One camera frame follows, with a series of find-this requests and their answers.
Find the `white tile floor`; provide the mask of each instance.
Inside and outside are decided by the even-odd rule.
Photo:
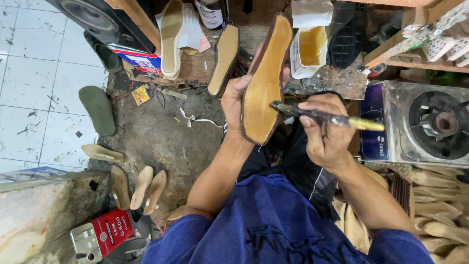
[[[0,10],[0,172],[83,170],[80,147],[98,134],[78,90],[105,87],[108,73],[83,28],[45,0],[0,0]]]

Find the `hand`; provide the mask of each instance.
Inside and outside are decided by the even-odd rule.
[[[305,102],[299,103],[298,107],[303,110],[321,110],[348,116],[340,98],[331,93],[313,95]],[[322,124],[323,127],[321,128],[309,116],[300,116],[300,121],[306,135],[308,135],[306,152],[311,161],[333,174],[347,169],[350,159],[353,159],[347,148],[355,129],[326,122]]]
[[[242,95],[244,89],[248,87],[248,84],[252,80],[251,72],[252,66],[256,63],[260,52],[262,49],[262,44],[257,48],[256,55],[252,60],[251,66],[248,70],[248,75],[242,76],[240,78],[231,79],[228,81],[227,87],[223,96],[221,97],[221,107],[225,113],[225,118],[227,120],[228,131],[230,133],[240,135],[242,137],[241,129],[241,108],[242,108]],[[290,78],[290,68],[283,68],[282,70],[282,86],[285,86],[288,79]]]

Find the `black speaker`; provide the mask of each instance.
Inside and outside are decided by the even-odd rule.
[[[114,10],[104,0],[47,0],[104,44],[114,44],[153,54],[155,46],[123,10]],[[139,3],[145,13],[154,15],[153,1]]]

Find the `gas stove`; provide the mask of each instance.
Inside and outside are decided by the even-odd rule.
[[[361,131],[366,161],[469,168],[469,89],[384,81],[369,86],[360,115],[385,125]]]

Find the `small yellow packet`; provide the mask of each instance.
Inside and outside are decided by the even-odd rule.
[[[150,99],[145,89],[145,85],[142,85],[139,88],[137,88],[135,91],[133,91],[132,95],[134,96],[134,99],[135,99],[135,102],[137,102],[137,105],[141,105]]]

